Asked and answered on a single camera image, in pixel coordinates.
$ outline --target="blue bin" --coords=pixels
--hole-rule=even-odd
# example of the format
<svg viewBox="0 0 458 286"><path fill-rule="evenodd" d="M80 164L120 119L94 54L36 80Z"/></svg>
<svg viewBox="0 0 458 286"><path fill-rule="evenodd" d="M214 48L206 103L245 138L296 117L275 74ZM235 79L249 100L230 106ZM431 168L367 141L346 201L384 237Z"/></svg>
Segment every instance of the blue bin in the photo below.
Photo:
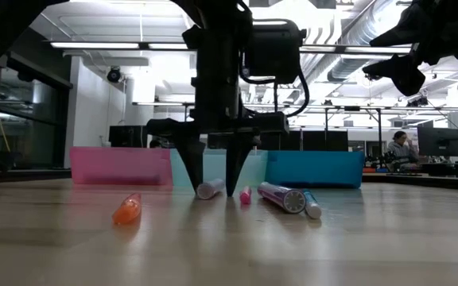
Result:
<svg viewBox="0 0 458 286"><path fill-rule="evenodd" d="M360 188L362 152L269 151L266 181L278 185Z"/></svg>
<svg viewBox="0 0 458 286"><path fill-rule="evenodd" d="M267 151L250 151L239 175L238 186L258 186L265 179ZM173 184L178 187L190 187L187 169L176 149L171 149L171 167ZM226 179L226 150L204 150L204 181Z"/></svg>

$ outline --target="wooden table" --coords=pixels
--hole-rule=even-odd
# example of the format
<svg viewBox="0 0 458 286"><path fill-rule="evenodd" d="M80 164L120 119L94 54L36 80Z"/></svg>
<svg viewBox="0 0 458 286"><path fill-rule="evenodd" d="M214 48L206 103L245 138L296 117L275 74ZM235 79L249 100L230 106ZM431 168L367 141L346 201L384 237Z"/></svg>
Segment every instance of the wooden table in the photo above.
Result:
<svg viewBox="0 0 458 286"><path fill-rule="evenodd" d="M142 219L112 226L126 195ZM458 285L458 191L316 190L321 221L187 189L0 184L1 286Z"/></svg>

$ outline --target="ceiling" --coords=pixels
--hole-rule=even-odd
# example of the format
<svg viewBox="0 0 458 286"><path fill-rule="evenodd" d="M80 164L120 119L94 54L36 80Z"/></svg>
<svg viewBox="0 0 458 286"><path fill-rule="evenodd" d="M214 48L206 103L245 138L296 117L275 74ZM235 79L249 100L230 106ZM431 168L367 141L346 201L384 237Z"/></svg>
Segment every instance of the ceiling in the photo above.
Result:
<svg viewBox="0 0 458 286"><path fill-rule="evenodd" d="M381 22L376 22L378 28L375 29L391 28L401 12L395 7L397 0L376 2L379 1L392 2L394 13L391 16L377 17L376 21ZM335 44L342 39L342 30L370 2L371 0L354 0L354 5L350 9L319 10L308 0L281 0L268 8L251 9L255 17L283 16L301 23L298 24L300 27L303 25L309 29L310 36L306 41L308 44ZM372 20L369 17L364 14L360 21ZM359 29L358 23L348 30ZM191 25L192 21L183 10L166 0L77 0L48 7L31 27L51 41L182 42L181 34ZM122 67L122 70L131 74L133 69L149 65L156 75L157 95L161 101L193 101L194 89L190 86L192 68L195 67L196 60L193 52L100 51L76 54L83 56L85 63L92 64L102 71L111 65L121 64L128 67ZM406 104L406 100L402 100L402 95L390 80L381 79L369 83L364 79L360 68L352 72L343 83L328 82L326 72L336 63L328 62L331 64L330 67L325 67L323 64L327 62L326 59L322 55L302 56L304 73L316 74L309 83L313 101L323 102L325 99L331 99L340 105ZM383 58L366 59L363 62L373 60ZM458 83L458 61L447 58L434 67L421 66L421 70L427 76L425 89L429 97L433 102L442 105L448 94L448 87ZM273 98L267 91L269 87L255 88L242 84L242 89L247 102L268 103ZM285 88L280 98L284 101L291 99L292 96L293 90L287 91ZM301 98L302 96L296 96L295 103L301 102Z"/></svg>

